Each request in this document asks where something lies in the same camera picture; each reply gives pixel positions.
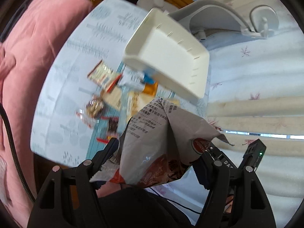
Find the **pink pillow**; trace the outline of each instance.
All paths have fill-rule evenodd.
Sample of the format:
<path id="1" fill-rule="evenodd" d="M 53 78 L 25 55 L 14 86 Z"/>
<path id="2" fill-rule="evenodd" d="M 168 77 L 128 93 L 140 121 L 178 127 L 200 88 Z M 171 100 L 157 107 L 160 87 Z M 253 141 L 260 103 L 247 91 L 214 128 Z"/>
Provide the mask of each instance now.
<path id="1" fill-rule="evenodd" d="M 56 55 L 91 9 L 89 0 L 33 0 L 3 43 L 5 51 L 11 54 L 10 67 L 12 59 L 16 66 L 3 80 L 2 103 L 23 174 L 35 195 L 30 135 L 37 100 Z M 4 128 L 3 125 L 0 142 L 3 141 L 4 148 L 0 146 L 0 156 L 7 162 L 7 208 L 15 221 L 26 227 L 32 203 L 18 177 Z"/>

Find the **red and beige snack package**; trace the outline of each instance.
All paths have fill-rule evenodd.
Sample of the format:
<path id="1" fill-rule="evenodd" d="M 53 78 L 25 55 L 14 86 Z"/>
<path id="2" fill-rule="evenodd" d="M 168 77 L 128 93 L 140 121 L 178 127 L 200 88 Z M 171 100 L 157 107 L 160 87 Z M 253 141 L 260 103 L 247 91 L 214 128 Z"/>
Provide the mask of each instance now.
<path id="1" fill-rule="evenodd" d="M 215 137 L 228 143 L 205 119 L 155 98 L 130 119 L 118 150 L 90 182 L 147 188 L 180 179 Z"/>

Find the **small table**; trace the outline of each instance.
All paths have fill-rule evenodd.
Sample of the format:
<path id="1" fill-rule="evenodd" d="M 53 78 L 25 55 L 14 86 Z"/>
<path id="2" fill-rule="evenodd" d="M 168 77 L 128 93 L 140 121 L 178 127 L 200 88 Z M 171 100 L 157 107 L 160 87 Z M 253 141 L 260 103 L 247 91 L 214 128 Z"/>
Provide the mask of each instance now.
<path id="1" fill-rule="evenodd" d="M 31 150 L 51 161 L 74 167 L 91 159 L 104 143 L 96 141 L 105 133 L 108 121 L 90 129 L 76 111 L 85 108 L 100 87 L 87 74 L 103 59 L 121 72 L 124 48 L 147 12 L 124 0 L 104 0 L 74 30 L 56 57 L 40 93 L 34 115 Z M 174 93 L 159 85 L 157 96 Z M 204 102 L 196 106 L 180 99 L 180 106 L 203 115 Z M 107 106 L 105 116 L 119 112 Z"/>

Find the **red circular logo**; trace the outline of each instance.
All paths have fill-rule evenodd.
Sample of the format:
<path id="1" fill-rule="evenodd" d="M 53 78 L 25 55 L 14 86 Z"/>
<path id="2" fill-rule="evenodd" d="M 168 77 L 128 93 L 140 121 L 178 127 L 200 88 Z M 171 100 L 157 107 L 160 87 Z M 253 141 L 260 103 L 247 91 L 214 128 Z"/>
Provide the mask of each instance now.
<path id="1" fill-rule="evenodd" d="M 193 139 L 191 144 L 194 151 L 198 154 L 203 154 L 209 146 L 210 141 L 203 138 Z"/>

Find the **white plastic tray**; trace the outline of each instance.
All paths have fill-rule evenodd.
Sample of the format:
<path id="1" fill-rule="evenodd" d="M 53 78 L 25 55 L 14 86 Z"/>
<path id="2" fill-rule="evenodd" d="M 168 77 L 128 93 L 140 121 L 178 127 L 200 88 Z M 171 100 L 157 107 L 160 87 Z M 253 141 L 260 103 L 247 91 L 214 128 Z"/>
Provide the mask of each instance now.
<path id="1" fill-rule="evenodd" d="M 209 52 L 157 8 L 148 13 L 134 32 L 125 48 L 123 62 L 150 74 L 162 86 L 194 104 L 204 96 Z"/>

